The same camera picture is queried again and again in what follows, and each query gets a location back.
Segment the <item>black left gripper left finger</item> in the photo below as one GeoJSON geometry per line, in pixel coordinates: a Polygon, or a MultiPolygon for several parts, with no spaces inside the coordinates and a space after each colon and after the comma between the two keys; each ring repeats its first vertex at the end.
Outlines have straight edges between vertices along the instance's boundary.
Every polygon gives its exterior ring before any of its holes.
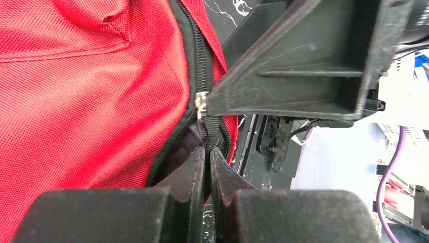
{"type": "Polygon", "coordinates": [[[13,242],[201,242],[204,164],[199,146],[154,187],[45,192],[13,242]]]}

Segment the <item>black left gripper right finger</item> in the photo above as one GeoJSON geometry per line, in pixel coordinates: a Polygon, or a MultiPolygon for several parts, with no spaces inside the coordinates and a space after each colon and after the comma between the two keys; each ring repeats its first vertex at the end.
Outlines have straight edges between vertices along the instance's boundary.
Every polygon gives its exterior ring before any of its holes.
{"type": "Polygon", "coordinates": [[[258,190],[210,154],[216,242],[379,242],[365,204],[344,190],[258,190]]]}

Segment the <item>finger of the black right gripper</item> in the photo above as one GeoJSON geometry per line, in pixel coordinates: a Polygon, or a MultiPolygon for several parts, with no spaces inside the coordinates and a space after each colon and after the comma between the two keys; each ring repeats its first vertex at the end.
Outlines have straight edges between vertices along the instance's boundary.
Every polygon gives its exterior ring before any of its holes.
{"type": "Polygon", "coordinates": [[[361,117],[414,1],[263,1],[223,44],[210,115],[361,117]]]}

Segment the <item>red student backpack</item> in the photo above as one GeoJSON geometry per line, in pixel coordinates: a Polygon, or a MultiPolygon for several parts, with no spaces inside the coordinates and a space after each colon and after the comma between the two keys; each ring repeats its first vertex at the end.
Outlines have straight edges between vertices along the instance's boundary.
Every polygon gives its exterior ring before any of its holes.
{"type": "Polygon", "coordinates": [[[61,189],[144,187],[227,67],[205,1],[1,1],[1,242],[61,189]]]}

